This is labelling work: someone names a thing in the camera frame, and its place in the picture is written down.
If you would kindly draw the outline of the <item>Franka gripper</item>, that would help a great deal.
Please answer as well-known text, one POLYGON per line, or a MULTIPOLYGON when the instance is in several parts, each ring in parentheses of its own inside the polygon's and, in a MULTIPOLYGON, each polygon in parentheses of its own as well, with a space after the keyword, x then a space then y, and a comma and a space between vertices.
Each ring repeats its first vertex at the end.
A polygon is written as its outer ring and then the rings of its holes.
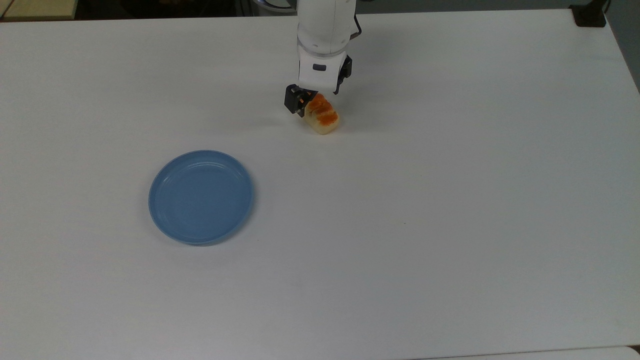
POLYGON ((345 51, 329 57, 317 57, 302 47, 297 50, 297 85, 286 87, 284 105, 291 114, 304 117, 307 105, 318 92, 338 95, 345 79, 352 75, 353 59, 345 51))

